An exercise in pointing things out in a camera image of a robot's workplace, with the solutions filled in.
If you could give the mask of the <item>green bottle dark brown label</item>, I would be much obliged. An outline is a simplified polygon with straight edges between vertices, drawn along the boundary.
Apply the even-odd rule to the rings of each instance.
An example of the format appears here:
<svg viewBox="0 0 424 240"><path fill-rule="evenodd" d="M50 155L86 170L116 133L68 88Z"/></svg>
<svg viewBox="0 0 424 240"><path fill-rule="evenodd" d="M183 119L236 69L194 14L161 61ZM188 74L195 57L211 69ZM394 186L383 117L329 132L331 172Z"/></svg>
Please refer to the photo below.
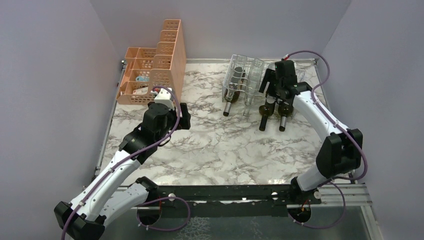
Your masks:
<svg viewBox="0 0 424 240"><path fill-rule="evenodd" d="M289 104L281 102L281 104L278 106L278 114L280 116L280 122L279 122L279 131L284 132L286 130L286 125L288 118L292 116L293 114L293 107Z"/></svg>

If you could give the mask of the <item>green wine bottle white label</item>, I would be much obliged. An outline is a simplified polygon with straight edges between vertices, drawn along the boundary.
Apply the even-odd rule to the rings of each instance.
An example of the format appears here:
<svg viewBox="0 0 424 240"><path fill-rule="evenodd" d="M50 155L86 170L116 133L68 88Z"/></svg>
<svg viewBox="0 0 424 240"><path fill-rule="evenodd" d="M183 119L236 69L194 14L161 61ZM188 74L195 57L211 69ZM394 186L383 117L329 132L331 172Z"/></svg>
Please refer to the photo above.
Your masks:
<svg viewBox="0 0 424 240"><path fill-rule="evenodd" d="M267 121L270 116L274 114L276 105L276 98L268 96L263 105L259 107L259 113L261 114L261 121L259 124L259 130L265 131L267 126Z"/></svg>

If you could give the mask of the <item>green bottle grey foil neck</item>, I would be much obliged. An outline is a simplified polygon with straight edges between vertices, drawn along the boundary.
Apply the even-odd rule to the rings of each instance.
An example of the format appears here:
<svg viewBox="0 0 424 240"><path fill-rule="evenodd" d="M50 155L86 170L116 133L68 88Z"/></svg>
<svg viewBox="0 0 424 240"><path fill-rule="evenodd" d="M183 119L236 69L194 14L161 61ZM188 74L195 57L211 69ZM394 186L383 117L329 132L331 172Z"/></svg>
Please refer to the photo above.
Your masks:
<svg viewBox="0 0 424 240"><path fill-rule="evenodd" d="M223 110L223 115L225 117L229 116L232 104L235 103L238 98L240 96L240 91L239 90L230 90L229 86L228 88L225 90L225 100L226 100L226 104Z"/></svg>

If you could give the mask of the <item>clear square glass bottle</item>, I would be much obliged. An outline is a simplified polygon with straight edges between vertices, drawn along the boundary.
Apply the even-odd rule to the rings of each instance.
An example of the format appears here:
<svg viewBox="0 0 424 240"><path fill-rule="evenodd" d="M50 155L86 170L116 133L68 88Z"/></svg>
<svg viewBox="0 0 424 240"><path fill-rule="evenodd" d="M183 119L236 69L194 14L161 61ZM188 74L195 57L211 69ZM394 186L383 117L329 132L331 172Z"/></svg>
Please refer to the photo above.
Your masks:
<svg viewBox="0 0 424 240"><path fill-rule="evenodd" d="M228 87L232 91L242 90L246 75L247 57L235 54L232 58Z"/></svg>

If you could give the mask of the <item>clear tall glass bottle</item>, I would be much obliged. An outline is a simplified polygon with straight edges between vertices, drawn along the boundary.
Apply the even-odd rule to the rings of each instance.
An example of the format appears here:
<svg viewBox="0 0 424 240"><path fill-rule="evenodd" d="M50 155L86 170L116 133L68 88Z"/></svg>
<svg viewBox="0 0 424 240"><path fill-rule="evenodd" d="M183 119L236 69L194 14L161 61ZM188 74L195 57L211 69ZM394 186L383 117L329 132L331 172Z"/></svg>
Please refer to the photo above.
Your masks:
<svg viewBox="0 0 424 240"><path fill-rule="evenodd" d="M262 73L265 62L261 59L254 58L248 73L248 82L246 84L246 90L248 88L254 89L255 93L259 89L260 81L262 79Z"/></svg>

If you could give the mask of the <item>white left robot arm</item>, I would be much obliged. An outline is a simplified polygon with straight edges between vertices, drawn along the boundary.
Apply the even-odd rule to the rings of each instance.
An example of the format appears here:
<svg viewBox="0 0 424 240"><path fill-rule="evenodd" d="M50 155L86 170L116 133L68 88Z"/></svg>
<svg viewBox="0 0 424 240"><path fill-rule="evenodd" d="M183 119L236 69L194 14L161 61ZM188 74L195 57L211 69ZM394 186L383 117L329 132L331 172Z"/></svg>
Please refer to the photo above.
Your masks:
<svg viewBox="0 0 424 240"><path fill-rule="evenodd" d="M108 225L132 207L160 205L158 185L147 177L122 192L118 188L174 131L190 129L190 120L186 103L176 108L150 103L142 123L123 138L106 168L78 196L54 208L61 239L98 240Z"/></svg>

